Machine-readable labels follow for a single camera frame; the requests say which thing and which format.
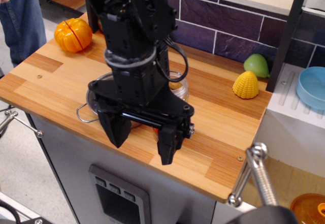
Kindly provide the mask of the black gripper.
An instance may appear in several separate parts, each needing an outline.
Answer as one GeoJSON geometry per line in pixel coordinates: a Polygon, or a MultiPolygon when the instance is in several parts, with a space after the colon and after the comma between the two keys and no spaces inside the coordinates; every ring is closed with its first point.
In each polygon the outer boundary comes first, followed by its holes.
{"type": "Polygon", "coordinates": [[[169,88],[168,48],[151,47],[139,57],[123,57],[105,50],[113,80],[94,80],[88,88],[97,100],[97,113],[110,142],[117,148],[128,138],[132,121],[158,129],[162,165],[170,165],[184,138],[194,133],[194,108],[169,88]]]}

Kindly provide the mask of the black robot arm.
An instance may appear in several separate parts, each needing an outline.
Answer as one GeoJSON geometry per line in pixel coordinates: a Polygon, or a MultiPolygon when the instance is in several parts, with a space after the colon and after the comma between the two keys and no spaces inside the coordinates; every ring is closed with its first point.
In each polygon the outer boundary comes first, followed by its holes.
{"type": "Polygon", "coordinates": [[[156,128],[161,162],[169,165],[194,132],[193,107],[169,87],[168,48],[183,53],[170,38],[177,12],[168,0],[89,2],[102,25],[105,60],[113,75],[88,85],[102,128],[116,147],[128,138],[132,121],[156,128]]]}

